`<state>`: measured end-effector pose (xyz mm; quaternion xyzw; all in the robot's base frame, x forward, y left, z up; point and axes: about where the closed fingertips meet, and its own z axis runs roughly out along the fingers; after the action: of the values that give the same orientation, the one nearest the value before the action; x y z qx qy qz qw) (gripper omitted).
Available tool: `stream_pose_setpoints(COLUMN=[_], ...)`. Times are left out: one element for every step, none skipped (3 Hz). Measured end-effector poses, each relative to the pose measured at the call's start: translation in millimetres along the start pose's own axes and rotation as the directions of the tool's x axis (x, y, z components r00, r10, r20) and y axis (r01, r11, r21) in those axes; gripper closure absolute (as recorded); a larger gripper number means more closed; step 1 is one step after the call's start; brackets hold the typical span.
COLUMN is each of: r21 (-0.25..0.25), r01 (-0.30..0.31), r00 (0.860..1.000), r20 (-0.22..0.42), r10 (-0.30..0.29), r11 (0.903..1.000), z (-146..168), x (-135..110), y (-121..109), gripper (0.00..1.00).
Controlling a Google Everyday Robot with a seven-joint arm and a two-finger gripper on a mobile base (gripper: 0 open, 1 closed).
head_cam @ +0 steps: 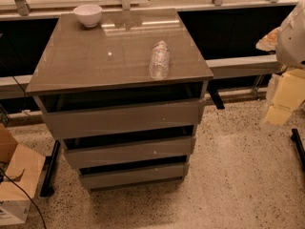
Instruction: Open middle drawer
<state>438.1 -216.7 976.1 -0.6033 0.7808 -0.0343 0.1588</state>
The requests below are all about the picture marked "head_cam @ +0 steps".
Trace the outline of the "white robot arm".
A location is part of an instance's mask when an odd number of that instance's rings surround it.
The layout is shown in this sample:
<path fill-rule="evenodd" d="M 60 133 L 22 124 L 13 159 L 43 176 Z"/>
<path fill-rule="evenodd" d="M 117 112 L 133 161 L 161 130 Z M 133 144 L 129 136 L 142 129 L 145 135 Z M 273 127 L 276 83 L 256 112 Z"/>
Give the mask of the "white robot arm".
<path fill-rule="evenodd" d="M 305 1 L 299 1 L 281 25 L 255 45 L 261 51 L 275 51 L 276 59 L 287 68 L 270 82 L 274 89 L 264 122 L 283 125 L 305 101 Z"/>

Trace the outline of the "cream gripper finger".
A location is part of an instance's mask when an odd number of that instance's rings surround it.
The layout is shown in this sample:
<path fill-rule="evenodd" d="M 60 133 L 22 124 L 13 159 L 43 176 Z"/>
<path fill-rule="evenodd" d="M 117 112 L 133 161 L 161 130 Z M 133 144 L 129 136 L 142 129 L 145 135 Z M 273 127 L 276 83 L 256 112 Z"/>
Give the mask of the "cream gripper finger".
<path fill-rule="evenodd" d="M 275 106 L 270 106 L 266 113 L 264 120 L 269 124 L 275 126 L 281 126 L 287 122 L 291 117 L 292 111 L 286 109 L 276 108 Z"/>
<path fill-rule="evenodd" d="M 305 71 L 292 70 L 280 76 L 272 100 L 275 107 L 294 111 L 305 101 Z"/>

